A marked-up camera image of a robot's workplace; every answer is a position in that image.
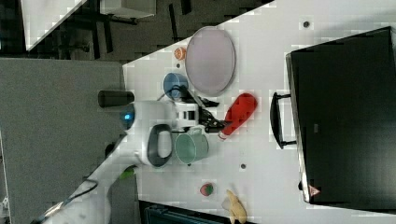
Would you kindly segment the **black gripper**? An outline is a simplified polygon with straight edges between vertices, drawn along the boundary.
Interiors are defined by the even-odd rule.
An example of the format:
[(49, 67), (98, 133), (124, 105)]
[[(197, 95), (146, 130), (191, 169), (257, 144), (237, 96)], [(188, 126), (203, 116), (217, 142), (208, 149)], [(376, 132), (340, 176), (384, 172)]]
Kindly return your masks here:
[(198, 105), (198, 121), (205, 127), (207, 133), (217, 133), (230, 124), (230, 121), (216, 120), (207, 110), (208, 107), (217, 107), (219, 105), (217, 102), (202, 98), (185, 86), (180, 86), (179, 91), (182, 94), (182, 102)]

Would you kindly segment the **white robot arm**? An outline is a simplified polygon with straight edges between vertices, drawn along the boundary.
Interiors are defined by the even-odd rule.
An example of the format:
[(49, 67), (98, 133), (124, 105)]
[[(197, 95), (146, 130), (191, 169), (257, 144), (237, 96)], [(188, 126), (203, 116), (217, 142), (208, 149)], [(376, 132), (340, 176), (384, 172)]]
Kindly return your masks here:
[(163, 167), (172, 158), (173, 133), (185, 133), (195, 127), (215, 133), (228, 125), (207, 110), (217, 106), (217, 102), (201, 98), (181, 84), (164, 93), (170, 96), (168, 101), (136, 101), (129, 91), (100, 91), (99, 106), (126, 107), (121, 112), (125, 135), (72, 195), (30, 224), (108, 224), (110, 188), (127, 168), (140, 164)]

